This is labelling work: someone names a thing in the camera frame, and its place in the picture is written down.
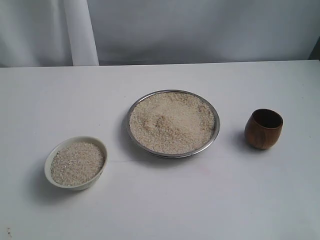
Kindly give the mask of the brown wooden cup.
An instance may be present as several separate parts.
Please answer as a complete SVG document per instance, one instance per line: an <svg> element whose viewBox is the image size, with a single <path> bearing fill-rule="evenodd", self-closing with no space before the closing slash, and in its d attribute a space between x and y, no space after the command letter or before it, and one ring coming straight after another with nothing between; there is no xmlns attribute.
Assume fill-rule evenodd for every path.
<svg viewBox="0 0 320 240"><path fill-rule="evenodd" d="M245 140L255 149L270 149L278 141L283 123L283 118L277 112L266 108L256 109L245 125Z"/></svg>

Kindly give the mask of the rice in white bowl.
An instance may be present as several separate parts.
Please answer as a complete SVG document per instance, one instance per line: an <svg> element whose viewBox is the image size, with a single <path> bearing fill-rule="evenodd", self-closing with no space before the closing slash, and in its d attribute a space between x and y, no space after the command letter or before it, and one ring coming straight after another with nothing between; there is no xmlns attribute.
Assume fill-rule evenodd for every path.
<svg viewBox="0 0 320 240"><path fill-rule="evenodd" d="M105 155L93 143L75 142L57 152L52 160L52 179L62 186L77 186L91 180L102 169Z"/></svg>

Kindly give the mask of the white ceramic bowl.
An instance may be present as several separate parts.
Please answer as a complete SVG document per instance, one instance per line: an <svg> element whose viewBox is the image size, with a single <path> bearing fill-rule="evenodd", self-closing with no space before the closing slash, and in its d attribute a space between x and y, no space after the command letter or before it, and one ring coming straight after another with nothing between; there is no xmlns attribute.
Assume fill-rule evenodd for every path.
<svg viewBox="0 0 320 240"><path fill-rule="evenodd" d="M107 165L105 144L91 136L76 136L58 144L44 164L46 179L54 186L82 191L91 187Z"/></svg>

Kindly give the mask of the white backdrop curtain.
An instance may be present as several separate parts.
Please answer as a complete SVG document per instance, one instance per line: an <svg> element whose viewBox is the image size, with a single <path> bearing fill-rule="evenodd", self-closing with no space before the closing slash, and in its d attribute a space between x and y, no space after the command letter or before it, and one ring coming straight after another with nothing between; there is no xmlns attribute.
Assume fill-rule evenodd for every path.
<svg viewBox="0 0 320 240"><path fill-rule="evenodd" d="M317 0L3 0L0 65L306 60Z"/></svg>

